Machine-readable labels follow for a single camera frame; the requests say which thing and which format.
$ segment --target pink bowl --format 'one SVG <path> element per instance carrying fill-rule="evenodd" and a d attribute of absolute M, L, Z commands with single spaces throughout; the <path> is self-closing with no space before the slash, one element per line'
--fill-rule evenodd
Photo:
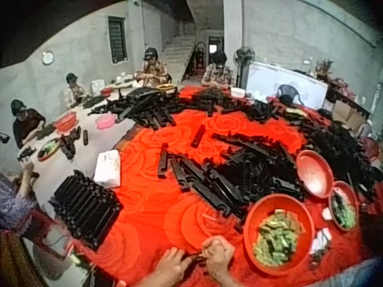
<path fill-rule="evenodd" d="M 101 115 L 96 120 L 97 129 L 103 130 L 107 129 L 115 124 L 115 115 L 113 114 L 105 114 Z"/>

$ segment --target red tablecloth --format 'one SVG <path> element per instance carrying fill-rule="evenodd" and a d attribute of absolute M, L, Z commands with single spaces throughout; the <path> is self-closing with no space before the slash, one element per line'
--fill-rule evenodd
<path fill-rule="evenodd" d="M 185 89 L 181 94 L 188 96 L 194 92 L 195 89 Z M 220 151 L 226 150 L 228 145 L 212 140 L 212 133 L 231 131 L 269 136 L 285 143 L 290 152 L 299 149 L 305 139 L 284 120 L 271 119 L 261 125 L 249 122 L 241 112 L 215 113 L 208 118 L 205 112 L 186 110 L 174 118 L 177 126 L 156 132 L 142 129 L 130 142 L 120 145 L 122 185 L 116 193 L 124 209 L 96 254 L 80 247 L 105 271 L 130 285 L 153 271 L 167 248 L 176 246 L 196 252 L 205 239 L 216 234 L 222 234 L 236 246 L 230 272 L 245 286 L 302 286 L 330 277 L 370 257 L 362 245 L 359 228 L 342 234 L 333 224 L 326 224 L 321 219 L 326 203 L 307 200 L 315 227 L 328 226 L 333 236 L 332 248 L 321 265 L 310 271 L 308 262 L 305 262 L 283 277 L 267 277 L 252 269 L 244 256 L 243 238 L 233 228 L 234 217 L 222 218 L 193 191 L 181 194 L 171 169 L 166 179 L 157 178 L 161 144 L 167 142 L 170 152 L 186 152 L 199 162 L 206 157 L 222 162 Z M 206 133 L 199 147 L 194 149 L 190 143 L 201 124 L 206 126 Z M 197 267 L 182 286 L 215 286 L 203 273 Z"/>

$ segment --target white tablecloth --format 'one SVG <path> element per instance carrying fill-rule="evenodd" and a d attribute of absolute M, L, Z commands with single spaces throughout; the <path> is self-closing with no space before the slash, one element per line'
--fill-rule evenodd
<path fill-rule="evenodd" d="M 122 90 L 124 94 L 132 89 Z M 110 97 L 110 100 L 117 99 L 118 92 L 115 91 Z M 37 151 L 31 156 L 31 161 L 35 165 L 34 171 L 40 174 L 34 185 L 34 191 L 38 203 L 42 206 L 53 195 L 55 190 L 64 181 L 64 179 L 73 174 L 74 169 L 82 171 L 86 176 L 92 176 L 96 169 L 96 161 L 100 152 L 111 150 L 113 146 L 130 130 L 135 124 L 132 120 L 124 120 L 119 124 L 115 124 L 109 129 L 98 130 L 96 128 L 96 119 L 101 115 L 87 114 L 91 109 L 83 109 L 76 107 L 72 111 L 77 112 L 78 125 L 81 126 L 81 131 L 88 131 L 89 144 L 84 146 L 82 132 L 81 138 L 75 141 L 76 154 L 72 161 L 68 161 L 61 150 L 58 150 L 47 161 L 39 162 L 37 160 L 38 151 L 50 139 L 56 138 L 59 135 L 54 132 L 41 141 L 34 139 L 27 146 L 36 148 Z"/>

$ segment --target wall clock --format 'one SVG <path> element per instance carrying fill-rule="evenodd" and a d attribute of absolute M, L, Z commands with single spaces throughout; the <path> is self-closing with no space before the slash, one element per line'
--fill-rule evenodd
<path fill-rule="evenodd" d="M 42 53 L 42 63 L 49 66 L 54 61 L 54 54 L 52 51 L 45 51 Z"/>

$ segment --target person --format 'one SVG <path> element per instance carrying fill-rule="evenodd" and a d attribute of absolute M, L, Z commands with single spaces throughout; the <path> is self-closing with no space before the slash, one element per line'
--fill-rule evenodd
<path fill-rule="evenodd" d="M 206 67 L 201 85 L 205 87 L 230 88 L 233 84 L 233 71 L 226 66 L 227 56 L 217 50 L 213 55 L 213 64 Z"/>
<path fill-rule="evenodd" d="M 14 139 L 17 147 L 22 148 L 42 130 L 45 118 L 35 109 L 27 109 L 21 100 L 11 102 L 11 111 L 16 117 L 13 122 Z"/>
<path fill-rule="evenodd" d="M 32 209 L 37 207 L 31 188 L 34 165 L 25 160 L 22 168 L 22 179 L 18 189 L 13 178 L 0 173 L 0 230 L 13 231 L 32 241 L 39 232 L 39 223 L 31 217 Z"/>
<path fill-rule="evenodd" d="M 77 79 L 77 76 L 73 73 L 66 75 L 66 82 L 69 87 L 65 91 L 65 101 L 68 109 L 75 107 L 79 103 L 83 103 L 89 97 L 88 91 L 82 84 L 77 82 Z"/>
<path fill-rule="evenodd" d="M 202 243 L 202 256 L 206 258 L 207 270 L 221 287 L 243 286 L 229 274 L 234 251 L 235 247 L 222 236 L 214 236 Z M 185 257 L 185 254 L 182 249 L 167 250 L 154 272 L 134 287 L 172 287 L 180 283 L 193 262 L 193 258 Z"/>
<path fill-rule="evenodd" d="M 134 79 L 143 87 L 157 87 L 172 81 L 167 65 L 158 59 L 158 52 L 155 48 L 146 49 L 142 68 Z"/>

